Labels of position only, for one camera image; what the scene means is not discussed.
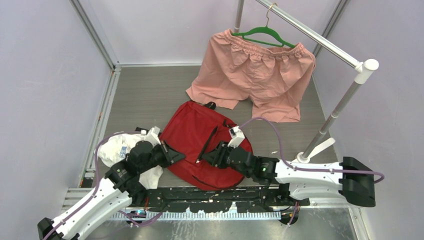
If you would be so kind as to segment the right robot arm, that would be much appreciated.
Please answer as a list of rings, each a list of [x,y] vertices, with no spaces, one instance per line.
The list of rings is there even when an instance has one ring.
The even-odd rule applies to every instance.
[[[310,198],[345,199],[359,207],[376,206],[376,172],[354,157],[345,156],[342,162],[300,163],[255,156],[240,146],[220,142],[201,158],[212,167],[231,168],[260,185],[281,185],[277,198],[286,206]]]

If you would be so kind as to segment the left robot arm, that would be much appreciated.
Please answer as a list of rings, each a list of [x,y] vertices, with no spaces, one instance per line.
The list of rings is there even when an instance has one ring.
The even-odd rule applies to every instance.
[[[114,164],[87,195],[55,217],[37,224],[41,240],[84,240],[112,215],[130,205],[141,206],[146,188],[140,175],[154,167],[167,168],[186,156],[165,142],[142,140]]]

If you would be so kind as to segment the red backpack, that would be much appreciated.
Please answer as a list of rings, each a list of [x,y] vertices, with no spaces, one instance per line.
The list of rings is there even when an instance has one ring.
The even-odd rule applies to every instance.
[[[244,176],[236,170],[212,166],[203,155],[220,142],[231,140],[230,128],[236,124],[213,108],[194,101],[183,103],[159,136],[185,158],[169,166],[169,171],[183,181],[204,191],[228,190],[239,185]]]

